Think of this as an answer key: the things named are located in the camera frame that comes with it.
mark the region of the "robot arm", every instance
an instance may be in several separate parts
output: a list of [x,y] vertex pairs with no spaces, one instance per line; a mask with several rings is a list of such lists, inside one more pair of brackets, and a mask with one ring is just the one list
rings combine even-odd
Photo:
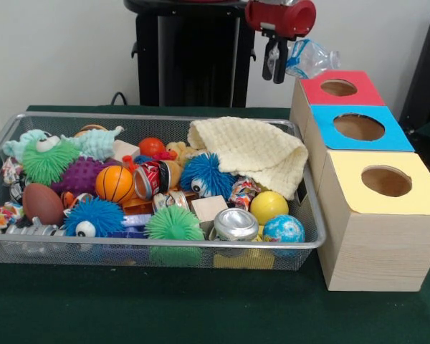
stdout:
[[[311,0],[250,0],[245,9],[249,25],[263,36],[269,37],[264,52],[263,78],[281,84],[285,78],[288,48],[287,41],[305,37],[315,23],[316,10]],[[269,71],[269,52],[277,44],[279,59],[274,75]]]

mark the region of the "cream knit cloth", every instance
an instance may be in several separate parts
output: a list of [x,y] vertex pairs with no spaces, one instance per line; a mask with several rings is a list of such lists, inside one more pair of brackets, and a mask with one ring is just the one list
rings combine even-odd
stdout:
[[216,153],[219,170],[248,176],[286,199],[293,199],[307,160],[299,138],[259,120],[233,117],[191,122],[192,148]]

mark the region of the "white wall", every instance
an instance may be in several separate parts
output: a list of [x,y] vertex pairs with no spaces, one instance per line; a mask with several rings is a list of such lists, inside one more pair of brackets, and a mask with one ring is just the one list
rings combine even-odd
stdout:
[[[366,70],[399,115],[430,22],[430,0],[315,0],[310,38]],[[123,0],[0,1],[0,127],[30,104],[101,105],[123,91],[138,104],[135,15]],[[247,106],[289,107],[293,79],[261,78],[257,35]]]

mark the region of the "red ball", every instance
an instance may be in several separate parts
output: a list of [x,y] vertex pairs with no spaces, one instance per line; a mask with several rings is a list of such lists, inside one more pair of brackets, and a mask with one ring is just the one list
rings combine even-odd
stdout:
[[149,156],[150,158],[155,154],[166,151],[163,141],[158,138],[144,138],[138,143],[138,147],[140,148],[140,154]]
[[31,183],[22,196],[24,213],[28,219],[37,216],[42,224],[62,225],[64,206],[60,197],[43,184]]

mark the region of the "black cable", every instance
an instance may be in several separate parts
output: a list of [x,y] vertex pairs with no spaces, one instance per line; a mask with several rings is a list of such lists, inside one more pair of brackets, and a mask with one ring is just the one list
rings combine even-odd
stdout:
[[115,95],[113,96],[113,99],[110,103],[110,105],[114,105],[116,102],[116,98],[118,98],[118,96],[121,97],[121,99],[123,100],[123,105],[127,105],[128,101],[126,100],[126,97],[124,96],[124,94],[122,92],[116,92]]

